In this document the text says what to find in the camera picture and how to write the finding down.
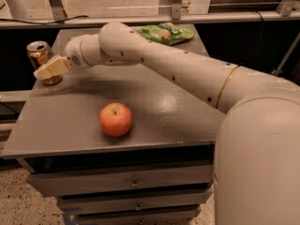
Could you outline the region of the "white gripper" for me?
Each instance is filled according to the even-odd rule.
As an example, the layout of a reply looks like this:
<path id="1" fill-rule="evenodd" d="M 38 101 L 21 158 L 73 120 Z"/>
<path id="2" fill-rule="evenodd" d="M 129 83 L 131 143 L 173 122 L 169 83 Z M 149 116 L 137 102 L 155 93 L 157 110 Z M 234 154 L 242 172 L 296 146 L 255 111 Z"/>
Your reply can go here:
<path id="1" fill-rule="evenodd" d="M 40 66 L 34 72 L 34 76 L 38 80 L 50 79 L 53 76 L 68 72 L 70 70 L 70 64 L 75 68 L 90 68 L 91 65 L 88 62 L 88 56 L 91 52 L 90 38 L 89 35 L 72 37 L 65 48 L 67 59 L 60 55 L 54 56 L 48 62 Z"/>

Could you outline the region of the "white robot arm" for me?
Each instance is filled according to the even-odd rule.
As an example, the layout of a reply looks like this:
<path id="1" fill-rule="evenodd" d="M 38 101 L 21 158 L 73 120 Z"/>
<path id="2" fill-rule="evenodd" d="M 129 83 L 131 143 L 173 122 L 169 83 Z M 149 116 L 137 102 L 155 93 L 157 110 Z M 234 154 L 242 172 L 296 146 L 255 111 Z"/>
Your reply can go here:
<path id="1" fill-rule="evenodd" d="M 216 225 L 300 225 L 300 93 L 270 74 L 141 37 L 119 22 L 73 38 L 35 73 L 137 62 L 224 113 L 215 147 Z"/>

